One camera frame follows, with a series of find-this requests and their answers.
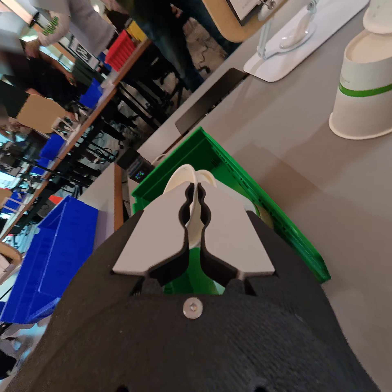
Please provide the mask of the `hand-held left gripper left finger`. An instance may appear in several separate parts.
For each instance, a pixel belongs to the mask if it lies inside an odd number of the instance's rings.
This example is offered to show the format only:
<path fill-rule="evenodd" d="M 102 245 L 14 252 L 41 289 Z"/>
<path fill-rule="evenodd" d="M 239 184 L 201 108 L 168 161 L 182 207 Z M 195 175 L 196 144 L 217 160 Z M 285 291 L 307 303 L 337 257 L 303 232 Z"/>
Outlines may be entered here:
<path fill-rule="evenodd" d="M 193 198 L 194 184 L 185 181 L 138 211 L 138 221 L 112 271 L 152 278 L 161 286 L 180 277 L 189 266 L 186 223 Z"/>

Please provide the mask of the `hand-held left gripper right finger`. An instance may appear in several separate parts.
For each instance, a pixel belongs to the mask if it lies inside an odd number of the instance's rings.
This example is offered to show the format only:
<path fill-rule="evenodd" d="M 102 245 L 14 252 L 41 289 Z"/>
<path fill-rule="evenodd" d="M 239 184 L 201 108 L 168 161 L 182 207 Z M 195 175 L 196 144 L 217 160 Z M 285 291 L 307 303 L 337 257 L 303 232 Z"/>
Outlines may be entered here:
<path fill-rule="evenodd" d="M 243 205 L 209 183 L 198 184 L 203 229 L 200 265 L 223 287 L 232 279 L 272 276 L 275 268 Z"/>

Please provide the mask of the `green plastic bin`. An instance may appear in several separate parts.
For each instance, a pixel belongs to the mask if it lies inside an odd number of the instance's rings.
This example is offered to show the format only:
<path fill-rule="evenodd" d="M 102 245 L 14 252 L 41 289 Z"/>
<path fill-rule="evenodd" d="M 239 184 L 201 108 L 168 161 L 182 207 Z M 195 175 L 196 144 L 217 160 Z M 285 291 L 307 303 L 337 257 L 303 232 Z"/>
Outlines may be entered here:
<path fill-rule="evenodd" d="M 305 235 L 278 204 L 258 185 L 238 162 L 201 127 L 185 139 L 172 153 L 165 154 L 154 170 L 131 193 L 132 212 L 143 210 L 163 194 L 171 175 L 184 164 L 195 170 L 207 170 L 221 183 L 263 207 L 272 218 L 274 231 L 302 258 L 319 283 L 331 275 L 326 264 Z"/>

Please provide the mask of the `grey desk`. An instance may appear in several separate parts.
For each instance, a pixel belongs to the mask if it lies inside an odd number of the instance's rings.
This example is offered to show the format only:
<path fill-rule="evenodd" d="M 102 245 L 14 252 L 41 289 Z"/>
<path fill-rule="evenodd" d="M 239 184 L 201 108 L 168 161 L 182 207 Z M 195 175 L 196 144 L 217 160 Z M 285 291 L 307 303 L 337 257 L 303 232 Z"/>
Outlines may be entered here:
<path fill-rule="evenodd" d="M 189 131 L 209 133 L 315 246 L 347 341 L 391 391 L 391 134 L 345 140 L 328 123 L 364 12 L 282 80 L 248 76 Z"/>

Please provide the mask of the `black desk panel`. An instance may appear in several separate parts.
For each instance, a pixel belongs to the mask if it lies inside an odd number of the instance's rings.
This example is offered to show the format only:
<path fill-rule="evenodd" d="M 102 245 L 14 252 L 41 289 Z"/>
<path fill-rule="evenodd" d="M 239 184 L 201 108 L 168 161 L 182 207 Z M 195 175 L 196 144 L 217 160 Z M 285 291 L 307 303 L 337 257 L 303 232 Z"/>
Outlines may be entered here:
<path fill-rule="evenodd" d="M 247 73 L 230 68 L 175 123 L 179 133 L 188 133 L 247 77 Z"/>

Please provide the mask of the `black power cube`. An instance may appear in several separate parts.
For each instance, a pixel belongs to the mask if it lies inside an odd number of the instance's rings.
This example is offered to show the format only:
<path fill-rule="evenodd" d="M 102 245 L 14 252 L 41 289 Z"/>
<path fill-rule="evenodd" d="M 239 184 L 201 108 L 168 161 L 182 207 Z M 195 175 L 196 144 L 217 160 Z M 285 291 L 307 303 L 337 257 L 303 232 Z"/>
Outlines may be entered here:
<path fill-rule="evenodd" d="M 140 184 L 155 169 L 140 153 L 129 147 L 116 164 L 125 171 L 127 177 Z"/>

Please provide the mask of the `blue plastic bin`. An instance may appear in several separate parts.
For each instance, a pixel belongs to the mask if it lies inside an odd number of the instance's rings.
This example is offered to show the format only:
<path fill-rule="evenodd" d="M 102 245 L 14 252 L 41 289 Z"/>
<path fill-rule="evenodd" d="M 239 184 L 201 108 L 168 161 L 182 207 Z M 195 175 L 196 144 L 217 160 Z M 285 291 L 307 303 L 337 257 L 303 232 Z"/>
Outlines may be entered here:
<path fill-rule="evenodd" d="M 90 257 L 98 209 L 65 197 L 38 224 L 1 322 L 31 324 L 50 316 L 69 283 Z"/>

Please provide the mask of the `red plastic bin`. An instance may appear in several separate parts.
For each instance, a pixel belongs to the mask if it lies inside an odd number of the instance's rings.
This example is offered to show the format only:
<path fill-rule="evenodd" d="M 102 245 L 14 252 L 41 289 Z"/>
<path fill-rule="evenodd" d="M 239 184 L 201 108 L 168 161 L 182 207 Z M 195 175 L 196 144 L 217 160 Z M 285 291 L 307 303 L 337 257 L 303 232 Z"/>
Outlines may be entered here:
<path fill-rule="evenodd" d="M 109 47 L 105 56 L 105 63 L 111 66 L 116 72 L 124 66 L 135 51 L 136 46 L 132 41 L 132 37 L 126 30 L 123 30 L 112 46 Z"/>

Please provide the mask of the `yellow plastic bin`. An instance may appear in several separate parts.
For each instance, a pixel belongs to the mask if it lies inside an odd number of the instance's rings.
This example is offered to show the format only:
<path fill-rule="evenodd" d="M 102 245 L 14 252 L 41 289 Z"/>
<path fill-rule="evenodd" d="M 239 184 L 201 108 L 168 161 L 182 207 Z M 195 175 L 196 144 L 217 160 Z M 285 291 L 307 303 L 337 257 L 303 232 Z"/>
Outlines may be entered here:
<path fill-rule="evenodd" d="M 142 31 L 142 29 L 134 20 L 130 22 L 130 24 L 126 28 L 126 31 L 138 42 L 143 42 L 148 39 L 146 34 Z"/>

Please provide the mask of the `printed instruction sheet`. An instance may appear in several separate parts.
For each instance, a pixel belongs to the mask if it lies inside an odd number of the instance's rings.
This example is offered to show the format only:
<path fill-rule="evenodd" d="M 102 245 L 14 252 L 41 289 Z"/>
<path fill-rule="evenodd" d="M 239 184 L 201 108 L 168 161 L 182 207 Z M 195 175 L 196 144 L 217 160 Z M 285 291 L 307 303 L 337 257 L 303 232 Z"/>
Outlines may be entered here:
<path fill-rule="evenodd" d="M 227 0 L 226 1 L 241 26 L 260 12 L 272 11 L 276 5 L 273 0 Z"/>

